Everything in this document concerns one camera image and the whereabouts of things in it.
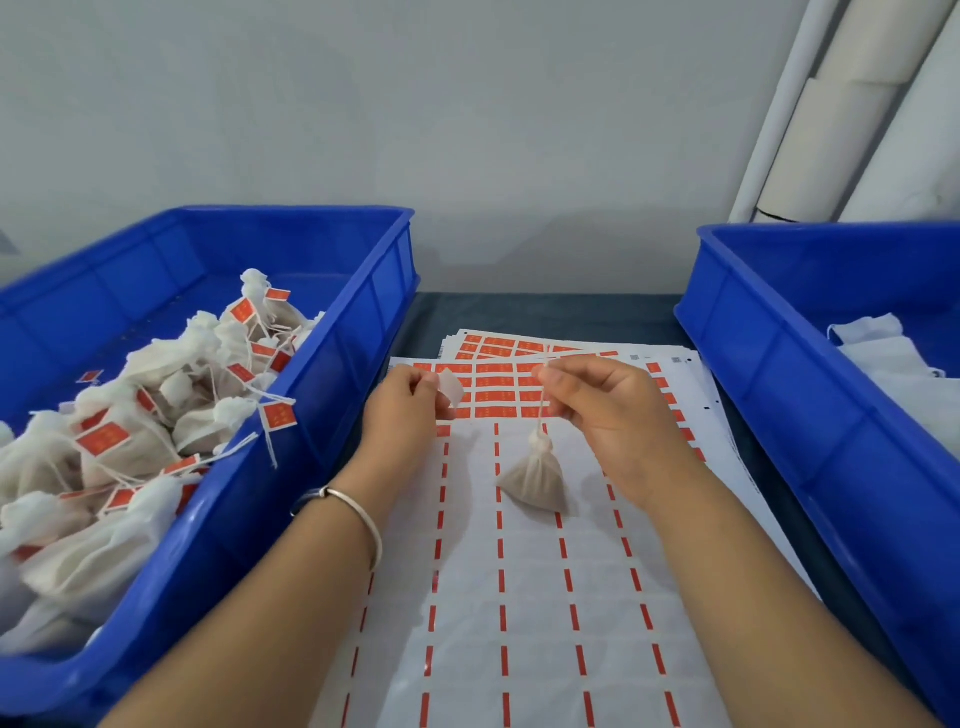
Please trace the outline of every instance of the red stripe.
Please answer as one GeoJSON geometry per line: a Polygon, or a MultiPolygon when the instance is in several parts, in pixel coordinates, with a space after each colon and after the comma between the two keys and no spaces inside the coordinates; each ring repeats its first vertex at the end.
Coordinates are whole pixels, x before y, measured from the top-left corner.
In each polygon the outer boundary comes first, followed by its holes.
{"type": "Polygon", "coordinates": [[[673,721],[674,728],[681,728],[680,726],[680,716],[677,715],[677,706],[673,702],[673,693],[666,691],[663,693],[666,697],[666,707],[670,711],[670,719],[673,721]]]}
{"type": "Polygon", "coordinates": [[[651,632],[654,630],[654,621],[650,619],[650,611],[647,609],[646,604],[640,605],[640,611],[643,612],[643,621],[647,625],[647,629],[651,632]]]}
{"type": "Polygon", "coordinates": [[[584,658],[584,646],[577,645],[577,664],[580,666],[580,674],[587,677],[587,660],[584,658]]]}
{"type": "Polygon", "coordinates": [[[593,722],[593,701],[587,691],[584,691],[584,709],[587,711],[587,728],[596,728],[593,722]]]}
{"type": "Polygon", "coordinates": [[[430,717],[430,693],[425,692],[420,700],[420,728],[427,728],[426,721],[430,717]]]}
{"type": "Polygon", "coordinates": [[[663,664],[663,655],[660,654],[660,646],[654,644],[654,659],[657,660],[657,669],[660,671],[661,675],[666,674],[666,666],[663,664]]]}

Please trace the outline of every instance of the blue plastic tray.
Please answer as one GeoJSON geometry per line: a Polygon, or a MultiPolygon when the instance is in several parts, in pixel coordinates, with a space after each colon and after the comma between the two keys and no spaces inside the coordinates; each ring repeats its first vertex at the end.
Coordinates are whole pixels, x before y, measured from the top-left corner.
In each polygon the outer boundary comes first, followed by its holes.
{"type": "MultiPolygon", "coordinates": [[[[263,437],[207,474],[123,602],[74,656],[0,659],[0,714],[93,723],[256,564],[290,506],[331,475],[420,278],[413,210],[187,207],[169,210],[0,291],[0,420],[73,400],[89,370],[114,378],[126,354],[217,315],[259,268],[307,316],[326,316],[272,388],[300,425],[263,437]]],[[[237,434],[260,429],[252,418],[237,434]]]]}
{"type": "Polygon", "coordinates": [[[677,318],[941,719],[960,725],[960,462],[827,339],[893,312],[960,376],[960,224],[730,225],[677,318]]]}

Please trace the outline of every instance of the sheet of red labels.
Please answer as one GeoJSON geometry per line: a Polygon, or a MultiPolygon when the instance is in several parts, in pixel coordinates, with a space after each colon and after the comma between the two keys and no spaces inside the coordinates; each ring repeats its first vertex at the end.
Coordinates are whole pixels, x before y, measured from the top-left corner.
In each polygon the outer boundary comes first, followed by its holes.
{"type": "MultiPolygon", "coordinates": [[[[690,446],[809,583],[712,409],[699,359],[610,355],[656,378],[690,446]]],[[[542,357],[393,360],[452,369],[466,395],[393,513],[311,725],[730,725],[656,532],[580,432],[543,420],[570,514],[496,487],[528,454],[542,357]]]]}

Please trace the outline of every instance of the silver bangle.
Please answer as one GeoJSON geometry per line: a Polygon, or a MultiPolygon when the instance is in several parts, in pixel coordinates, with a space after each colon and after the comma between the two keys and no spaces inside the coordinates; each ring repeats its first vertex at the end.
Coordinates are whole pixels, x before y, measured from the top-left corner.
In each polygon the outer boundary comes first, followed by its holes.
{"type": "Polygon", "coordinates": [[[380,538],[380,529],[376,527],[376,523],[373,522],[370,514],[364,510],[363,506],[350,496],[343,494],[340,491],[335,491],[328,485],[324,485],[323,488],[307,491],[300,496],[297,499],[297,502],[294,503],[294,507],[291,509],[290,515],[296,516],[297,513],[303,509],[303,506],[309,501],[314,500],[315,498],[323,499],[327,496],[334,496],[346,503],[350,508],[353,509],[356,515],[360,517],[360,520],[363,521],[364,525],[370,531],[370,535],[373,536],[373,544],[376,548],[376,555],[373,557],[373,564],[370,567],[370,570],[375,570],[378,566],[380,566],[380,560],[383,558],[383,539],[380,538]]]}

